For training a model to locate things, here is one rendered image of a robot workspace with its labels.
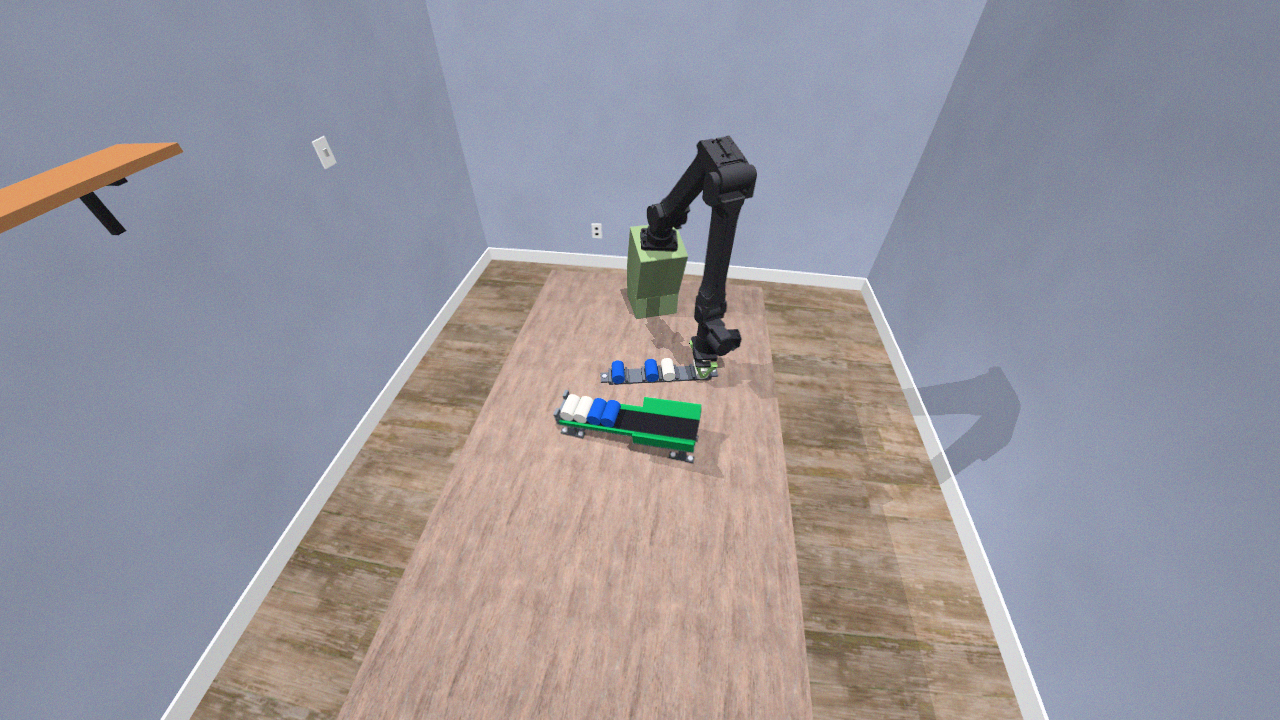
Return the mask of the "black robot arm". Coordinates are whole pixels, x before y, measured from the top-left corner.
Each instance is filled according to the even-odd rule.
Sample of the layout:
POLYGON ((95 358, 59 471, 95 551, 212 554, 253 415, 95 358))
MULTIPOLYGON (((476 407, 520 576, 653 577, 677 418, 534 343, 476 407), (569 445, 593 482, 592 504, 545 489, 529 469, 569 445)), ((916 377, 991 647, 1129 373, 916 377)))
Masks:
POLYGON ((707 354, 724 356, 739 348, 742 340, 739 329, 728 332, 721 319, 727 309, 724 287, 739 213, 745 199, 753 199, 756 168, 748 163, 730 136, 700 140, 696 147, 696 158, 675 188, 660 204, 646 208, 649 225, 648 229, 641 229, 641 249, 677 251, 677 231, 686 224, 690 211, 687 206, 701 190, 703 201, 708 206, 716 205, 710 206, 707 259, 694 319, 698 322, 698 336, 707 340, 707 354))

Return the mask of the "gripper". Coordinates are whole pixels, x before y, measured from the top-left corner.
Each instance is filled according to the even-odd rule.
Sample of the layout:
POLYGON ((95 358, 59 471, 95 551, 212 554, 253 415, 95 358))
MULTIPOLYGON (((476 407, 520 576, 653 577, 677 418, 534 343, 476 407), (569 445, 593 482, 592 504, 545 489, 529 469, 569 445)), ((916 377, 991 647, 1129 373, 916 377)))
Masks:
POLYGON ((692 348, 692 357, 695 361, 698 374, 700 375, 700 378, 705 378, 710 372, 716 370, 717 368, 717 363, 710 363, 710 361, 717 361, 717 354, 707 354, 707 346, 708 346, 707 340, 701 340, 699 336, 692 336, 689 342, 692 348), (710 360, 710 361, 703 361, 703 360, 710 360), (703 368, 709 368, 705 372, 705 374, 701 374, 703 368))

